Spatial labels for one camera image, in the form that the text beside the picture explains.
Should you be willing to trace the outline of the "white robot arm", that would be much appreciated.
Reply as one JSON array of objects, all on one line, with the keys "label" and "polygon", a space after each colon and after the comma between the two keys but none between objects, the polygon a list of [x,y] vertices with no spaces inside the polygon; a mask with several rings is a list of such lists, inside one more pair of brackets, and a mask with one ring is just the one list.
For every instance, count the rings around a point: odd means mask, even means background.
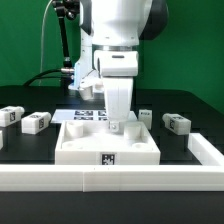
[{"label": "white robot arm", "polygon": [[81,55],[70,85],[83,99],[104,93],[109,129],[128,119],[138,45],[155,39],[168,23],[166,0],[80,0]]}]

